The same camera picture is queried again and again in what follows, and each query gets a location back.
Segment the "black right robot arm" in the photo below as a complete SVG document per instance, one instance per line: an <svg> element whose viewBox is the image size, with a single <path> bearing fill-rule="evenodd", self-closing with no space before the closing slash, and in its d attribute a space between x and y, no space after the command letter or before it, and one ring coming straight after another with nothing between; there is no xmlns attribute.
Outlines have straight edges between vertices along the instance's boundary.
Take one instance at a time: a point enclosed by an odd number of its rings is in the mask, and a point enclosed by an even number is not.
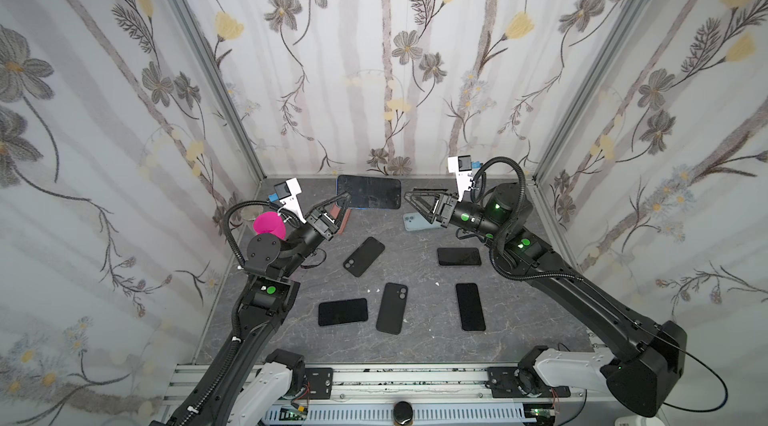
<svg viewBox="0 0 768 426"><path fill-rule="evenodd" d="M467 156L456 162L469 180L458 192L415 188L405 200L427 221L482 240L499 275L545 293L601 341L592 353L534 347L518 364L516 387L528 396L557 387L609 393L631 412L655 416L684 372L686 332L622 304L525 227L532 204L515 160L497 156L478 170Z"/></svg>

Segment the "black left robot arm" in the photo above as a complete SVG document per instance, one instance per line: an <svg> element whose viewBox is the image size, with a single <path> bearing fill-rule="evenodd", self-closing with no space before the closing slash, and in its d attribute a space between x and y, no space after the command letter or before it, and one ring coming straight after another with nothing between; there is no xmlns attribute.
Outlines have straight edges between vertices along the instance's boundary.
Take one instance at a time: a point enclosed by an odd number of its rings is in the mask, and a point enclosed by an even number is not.
<svg viewBox="0 0 768 426"><path fill-rule="evenodd" d="M258 233L241 249L226 234L247 275L230 314L229 339L166 424L257 425L274 403L306 391L302 355L277 349L262 366L256 361L295 304L300 284L291 275L338 234L350 200L343 192L316 204L286 238Z"/></svg>

